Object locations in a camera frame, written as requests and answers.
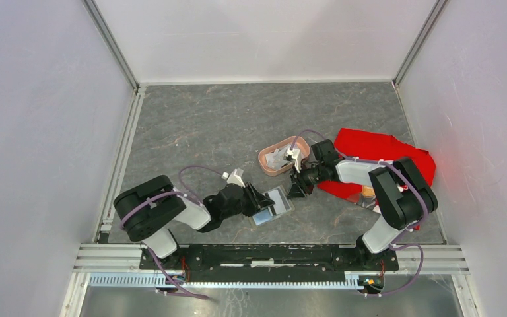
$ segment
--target orange object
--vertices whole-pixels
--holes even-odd
[[[273,170],[272,168],[267,166],[267,160],[265,160],[266,154],[272,153],[276,149],[280,149],[287,144],[291,144],[294,141],[294,138],[295,137],[289,137],[288,139],[284,139],[277,144],[273,144],[270,147],[266,147],[259,152],[259,154],[257,155],[257,159],[259,160],[259,165],[261,165],[261,169],[263,170],[264,173],[266,173],[269,176],[277,176],[283,172],[286,172],[287,170],[290,170],[294,166],[294,164],[288,164],[285,167],[282,167],[278,170]],[[307,144],[306,140],[304,140],[302,137],[299,137],[298,140],[296,140],[295,145],[300,149],[300,152],[302,153],[302,156],[304,158],[310,155],[310,146]]]

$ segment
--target red bag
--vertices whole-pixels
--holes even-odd
[[[410,157],[415,162],[415,165],[417,165],[428,185],[432,185],[436,165],[428,151],[403,143],[391,135],[343,128],[337,135],[334,144],[343,154],[350,157],[360,157],[361,159],[397,160],[401,157]],[[339,183],[330,180],[319,183],[318,188],[363,207],[373,207],[372,205],[367,206],[363,204],[361,200],[361,185]]]

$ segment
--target white panel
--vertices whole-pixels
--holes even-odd
[[[131,89],[82,1],[0,1],[0,316],[57,316]]]
[[[483,312],[507,316],[507,1],[450,1],[401,99]]]
[[[434,0],[98,0],[142,82],[391,79]]]

